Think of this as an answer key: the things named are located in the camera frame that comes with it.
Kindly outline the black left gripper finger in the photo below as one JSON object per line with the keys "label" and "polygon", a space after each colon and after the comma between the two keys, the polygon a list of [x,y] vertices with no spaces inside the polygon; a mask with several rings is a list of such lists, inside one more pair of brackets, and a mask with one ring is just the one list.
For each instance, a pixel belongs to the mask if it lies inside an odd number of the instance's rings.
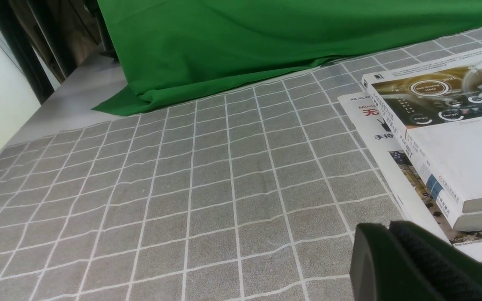
{"label": "black left gripper finger", "polygon": [[356,301],[482,301],[482,263],[410,221],[356,226]]}

